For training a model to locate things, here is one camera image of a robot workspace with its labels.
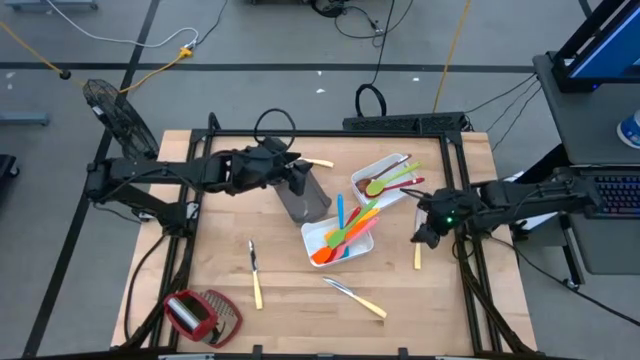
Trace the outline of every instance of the keyboard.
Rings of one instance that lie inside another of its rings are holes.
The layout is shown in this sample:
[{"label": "keyboard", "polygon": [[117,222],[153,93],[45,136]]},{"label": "keyboard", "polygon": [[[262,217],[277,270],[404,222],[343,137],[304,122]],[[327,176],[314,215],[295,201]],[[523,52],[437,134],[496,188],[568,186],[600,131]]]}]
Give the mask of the keyboard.
[{"label": "keyboard", "polygon": [[430,134],[468,131],[471,126],[463,112],[450,112],[346,118],[342,121],[342,127],[345,130],[413,131]]},{"label": "keyboard", "polygon": [[640,219],[640,171],[582,175],[594,180],[602,205],[589,218]]}]

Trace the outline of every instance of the green plastic spoon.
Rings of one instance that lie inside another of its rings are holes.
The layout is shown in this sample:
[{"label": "green plastic spoon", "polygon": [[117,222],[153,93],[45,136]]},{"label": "green plastic spoon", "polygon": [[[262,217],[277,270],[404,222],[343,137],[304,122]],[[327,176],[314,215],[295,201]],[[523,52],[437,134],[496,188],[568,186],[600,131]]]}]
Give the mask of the green plastic spoon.
[{"label": "green plastic spoon", "polygon": [[419,168],[422,165],[421,162],[417,162],[411,166],[407,166],[406,168],[404,168],[404,170],[402,171],[398,171],[397,173],[393,174],[393,176],[391,176],[388,179],[383,179],[383,180],[373,180],[371,182],[371,184],[369,184],[367,186],[367,195],[368,196],[378,196],[382,191],[384,191],[384,187],[392,182],[393,180],[399,178],[400,176],[412,172],[413,170]]},{"label": "green plastic spoon", "polygon": [[329,248],[335,249],[336,246],[340,245],[340,243],[344,241],[344,238],[347,236],[347,233],[349,232],[349,230],[351,230],[353,225],[357,224],[358,221],[360,221],[360,219],[362,219],[362,217],[365,216],[369,212],[369,210],[373,209],[373,207],[376,206],[377,203],[378,203],[378,200],[376,199],[371,200],[367,204],[367,206],[365,206],[362,210],[360,210],[360,214],[358,214],[358,216],[356,216],[356,218],[353,219],[353,221],[347,224],[347,226],[345,226],[344,229],[340,229],[334,232],[333,235],[329,237],[329,240],[327,240],[327,244],[329,245]]}]

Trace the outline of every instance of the red grater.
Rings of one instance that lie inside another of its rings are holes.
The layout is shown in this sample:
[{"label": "red grater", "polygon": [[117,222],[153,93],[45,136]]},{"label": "red grater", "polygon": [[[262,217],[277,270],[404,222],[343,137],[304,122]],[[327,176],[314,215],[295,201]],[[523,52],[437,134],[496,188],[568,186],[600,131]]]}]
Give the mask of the red grater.
[{"label": "red grater", "polygon": [[242,324],[238,308],[214,290],[202,294],[192,290],[171,294],[164,300],[164,312],[182,336],[216,349],[229,342]]}]

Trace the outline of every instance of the wooden tabletop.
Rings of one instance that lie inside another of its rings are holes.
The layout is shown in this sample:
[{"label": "wooden tabletop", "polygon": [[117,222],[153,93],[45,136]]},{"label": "wooden tabletop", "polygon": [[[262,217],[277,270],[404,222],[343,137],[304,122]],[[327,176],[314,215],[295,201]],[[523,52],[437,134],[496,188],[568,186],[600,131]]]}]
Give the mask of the wooden tabletop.
[{"label": "wooden tabletop", "polygon": [[[184,161],[189,131],[167,131],[161,160]],[[463,134],[472,182],[495,179],[496,172],[487,135]],[[254,144],[249,137],[216,137],[213,151],[242,149]],[[392,153],[411,153],[411,162],[426,181],[420,189],[433,192],[445,187],[439,143],[416,138],[312,138],[298,137],[292,151],[304,157],[335,163],[333,169],[315,166],[313,173],[326,194],[335,199],[341,192],[345,208],[358,205],[349,181],[355,171]],[[450,147],[459,186],[455,150]],[[179,187],[153,185],[150,193],[176,201]],[[451,255],[453,237],[443,238],[435,250],[422,249],[422,269],[413,269],[415,200],[405,199],[384,209],[372,230],[373,251],[363,257],[322,270],[307,257],[300,228],[291,219],[272,188],[253,190],[235,197],[207,194],[191,266],[189,288],[214,289],[229,297],[240,309],[244,324],[238,335],[217,352],[249,353],[262,344],[265,353],[397,354],[406,347],[413,355],[471,355],[473,353],[457,261]],[[332,206],[328,216],[335,216]],[[494,235],[510,241],[506,228]],[[155,222],[142,225],[131,272],[160,236]],[[264,309],[256,310],[247,240],[254,239]],[[132,330],[157,301],[167,243],[142,267],[135,283],[131,307]],[[485,258],[496,307],[525,344],[535,348],[520,273],[513,250],[485,241]],[[359,303],[327,285],[330,276],[388,313],[381,320]],[[478,305],[479,320],[485,324]],[[123,342],[124,297],[113,335]],[[483,344],[489,349],[488,332],[481,326]],[[168,331],[163,331],[163,344]],[[181,338],[178,349],[211,351],[202,343]]]}]

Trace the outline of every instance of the gray floor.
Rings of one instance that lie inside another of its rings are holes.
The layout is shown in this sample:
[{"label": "gray floor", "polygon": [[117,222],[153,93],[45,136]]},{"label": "gray floor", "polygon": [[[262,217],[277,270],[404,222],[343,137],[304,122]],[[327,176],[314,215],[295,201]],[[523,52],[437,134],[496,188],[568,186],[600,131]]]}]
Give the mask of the gray floor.
[{"label": "gray floor", "polygon": [[[384,22],[388,1],[354,1]],[[69,11],[97,35],[135,39],[150,0],[100,1],[98,12]],[[377,51],[368,40],[336,33],[332,21],[307,7],[279,4],[248,6],[230,0],[222,24],[197,49],[192,63],[375,63]],[[404,9],[406,0],[398,0]],[[149,41],[161,40],[179,27],[203,31],[214,21],[222,1],[163,0]],[[405,22],[389,35],[384,62],[443,64],[463,0],[416,0]],[[394,18],[400,15],[396,11]],[[453,59],[464,65],[531,65],[531,57],[556,49],[583,21],[576,0],[475,1]],[[345,30],[366,32],[358,14],[342,19]],[[27,42],[54,61],[127,63],[132,47],[90,40],[57,15],[14,13],[0,7],[8,23]],[[188,35],[160,49],[146,49],[141,61],[168,62]],[[33,61],[29,53],[0,34],[0,62]],[[77,78],[102,78],[119,85],[124,71],[73,71]],[[146,74],[137,71],[134,81]],[[166,129],[204,127],[215,111],[225,128],[252,127],[267,108],[287,109],[302,129],[338,129],[354,115],[353,93],[371,79],[370,72],[348,71],[169,71],[129,99],[160,138]],[[526,75],[451,73],[438,110],[465,110],[511,86]],[[430,112],[439,73],[383,72],[376,86],[390,114]],[[471,114],[477,130],[486,130],[517,93]],[[372,98],[364,99],[375,109]],[[0,108],[47,111],[49,127],[0,127],[0,153],[19,157],[22,175],[0,209],[0,358],[22,354],[56,259],[81,194],[86,163],[102,135],[102,127],[71,82],[44,70],[0,70]],[[517,114],[515,106],[490,137],[497,142]],[[273,119],[274,127],[284,126]],[[495,152],[501,176],[528,168],[558,144],[543,96],[524,111]],[[116,146],[110,153],[118,154]],[[135,225],[110,214],[89,210],[39,354],[106,349],[120,306],[126,273],[137,234]],[[523,251],[533,261],[565,277],[562,252],[546,247],[561,233],[545,226]],[[637,328],[604,313],[551,283],[527,265],[522,279],[541,350],[548,354],[589,359],[630,359],[640,351],[633,341]],[[640,277],[588,276],[582,291],[636,318]]]}]

